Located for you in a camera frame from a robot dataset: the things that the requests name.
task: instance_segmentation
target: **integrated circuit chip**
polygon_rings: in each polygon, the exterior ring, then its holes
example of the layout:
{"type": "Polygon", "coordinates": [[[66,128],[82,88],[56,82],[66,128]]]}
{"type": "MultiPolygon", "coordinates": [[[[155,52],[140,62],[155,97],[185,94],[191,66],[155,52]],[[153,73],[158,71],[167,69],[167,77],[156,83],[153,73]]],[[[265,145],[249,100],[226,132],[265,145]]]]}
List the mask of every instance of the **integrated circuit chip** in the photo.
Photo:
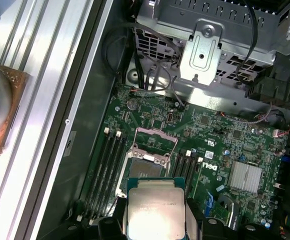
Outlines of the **integrated circuit chip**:
{"type": "Polygon", "coordinates": [[[233,138],[235,138],[235,139],[240,139],[241,136],[242,136],[242,132],[241,132],[241,131],[234,130],[233,138]]]}
{"type": "Polygon", "coordinates": [[[132,158],[129,178],[156,178],[161,176],[163,166],[150,161],[132,158]]]}
{"type": "Polygon", "coordinates": [[[247,209],[249,209],[249,210],[251,210],[251,211],[254,211],[255,206],[256,206],[256,203],[255,203],[255,202],[253,202],[253,201],[248,201],[247,209]]]}
{"type": "Polygon", "coordinates": [[[200,123],[205,124],[205,125],[209,124],[209,117],[208,116],[201,116],[200,123]]]}

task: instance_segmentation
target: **chipset heatsink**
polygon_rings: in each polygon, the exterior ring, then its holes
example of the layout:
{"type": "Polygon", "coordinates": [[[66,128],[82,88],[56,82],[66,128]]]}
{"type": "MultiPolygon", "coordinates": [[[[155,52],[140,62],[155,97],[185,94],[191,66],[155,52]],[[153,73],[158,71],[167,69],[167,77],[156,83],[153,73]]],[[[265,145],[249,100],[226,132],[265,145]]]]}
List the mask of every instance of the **chipset heatsink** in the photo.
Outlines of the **chipset heatsink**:
{"type": "Polygon", "coordinates": [[[256,194],[260,185],[262,169],[242,162],[234,161],[231,167],[228,185],[256,194]]]}

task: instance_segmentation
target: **sticker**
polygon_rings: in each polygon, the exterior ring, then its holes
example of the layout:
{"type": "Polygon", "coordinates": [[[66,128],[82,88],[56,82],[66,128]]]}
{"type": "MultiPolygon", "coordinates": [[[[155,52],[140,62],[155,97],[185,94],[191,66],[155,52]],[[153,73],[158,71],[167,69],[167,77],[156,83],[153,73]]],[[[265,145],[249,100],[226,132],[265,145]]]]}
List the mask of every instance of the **sticker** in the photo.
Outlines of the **sticker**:
{"type": "Polygon", "coordinates": [[[69,155],[71,155],[71,151],[72,151],[75,137],[76,137],[76,131],[71,131],[69,138],[68,138],[68,141],[67,141],[67,144],[66,144],[66,148],[65,148],[63,157],[68,157],[69,155]]]}
{"type": "Polygon", "coordinates": [[[220,192],[220,191],[222,191],[224,188],[225,188],[224,185],[220,185],[219,187],[216,188],[216,191],[217,191],[217,192],[220,192]]]}
{"type": "Polygon", "coordinates": [[[213,159],[213,157],[214,157],[214,152],[212,152],[212,151],[206,151],[205,152],[205,158],[213,159]]]}

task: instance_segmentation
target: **screw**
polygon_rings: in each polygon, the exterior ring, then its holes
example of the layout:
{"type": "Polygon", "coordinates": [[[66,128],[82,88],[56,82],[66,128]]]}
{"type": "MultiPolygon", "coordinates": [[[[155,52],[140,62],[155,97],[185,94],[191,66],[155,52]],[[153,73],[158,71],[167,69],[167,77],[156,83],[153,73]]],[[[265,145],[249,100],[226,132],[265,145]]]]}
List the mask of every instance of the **screw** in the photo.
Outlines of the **screw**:
{"type": "Polygon", "coordinates": [[[213,225],[217,224],[217,221],[215,219],[210,219],[208,220],[208,222],[213,225]]]}
{"type": "Polygon", "coordinates": [[[256,228],[252,225],[246,225],[245,228],[249,231],[256,231],[256,228]]]}
{"type": "Polygon", "coordinates": [[[203,35],[208,38],[212,35],[212,33],[213,33],[212,29],[206,28],[203,32],[203,35]]]}

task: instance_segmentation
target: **white connector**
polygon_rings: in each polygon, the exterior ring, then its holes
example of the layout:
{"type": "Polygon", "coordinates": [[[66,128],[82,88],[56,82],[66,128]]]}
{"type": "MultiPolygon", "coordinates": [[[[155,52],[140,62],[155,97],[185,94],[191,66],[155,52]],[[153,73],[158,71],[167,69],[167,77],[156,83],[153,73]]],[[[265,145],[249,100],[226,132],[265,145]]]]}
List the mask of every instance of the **white connector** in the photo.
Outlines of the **white connector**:
{"type": "Polygon", "coordinates": [[[273,138],[279,138],[280,137],[280,133],[281,133],[281,131],[279,130],[279,129],[275,129],[274,131],[273,131],[273,138]]]}
{"type": "Polygon", "coordinates": [[[117,131],[117,133],[116,133],[116,137],[120,138],[121,135],[122,135],[122,132],[121,132],[121,131],[117,131]]]}
{"type": "Polygon", "coordinates": [[[109,134],[109,133],[110,133],[110,129],[109,129],[108,127],[105,127],[105,129],[104,129],[104,133],[105,133],[105,134],[109,134]]]}
{"type": "Polygon", "coordinates": [[[93,219],[90,219],[89,222],[88,222],[88,225],[89,226],[92,226],[93,222],[94,222],[94,220],[93,219]]]}
{"type": "Polygon", "coordinates": [[[77,222],[81,222],[83,219],[83,216],[82,215],[78,215],[77,218],[76,218],[76,221],[77,222]]]}

